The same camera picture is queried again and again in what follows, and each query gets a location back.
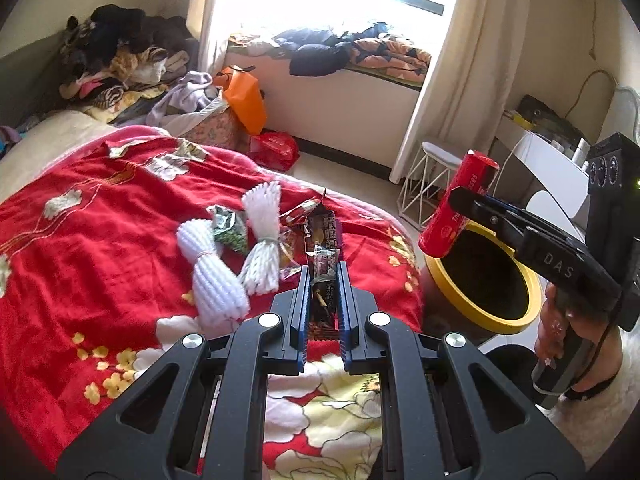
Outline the white fleece sleeve forearm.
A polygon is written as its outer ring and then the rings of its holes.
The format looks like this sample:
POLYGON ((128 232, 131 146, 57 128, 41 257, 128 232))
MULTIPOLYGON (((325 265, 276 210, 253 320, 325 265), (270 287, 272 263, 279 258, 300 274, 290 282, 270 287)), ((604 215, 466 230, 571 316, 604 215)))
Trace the white fleece sleeve forearm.
POLYGON ((540 410, 570 441, 590 469, 611 446, 639 401, 639 325, 622 333, 623 363, 611 385, 591 399, 562 398, 540 410))

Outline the right hand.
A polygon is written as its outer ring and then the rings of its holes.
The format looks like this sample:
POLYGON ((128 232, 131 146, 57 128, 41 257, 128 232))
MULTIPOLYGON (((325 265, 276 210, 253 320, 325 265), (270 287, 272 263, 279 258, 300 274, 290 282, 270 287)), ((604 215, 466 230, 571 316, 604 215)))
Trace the right hand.
POLYGON ((581 308, 548 284, 535 342, 539 363, 532 376, 546 408, 568 390, 583 396, 606 388, 623 364, 622 337, 612 318, 581 308))

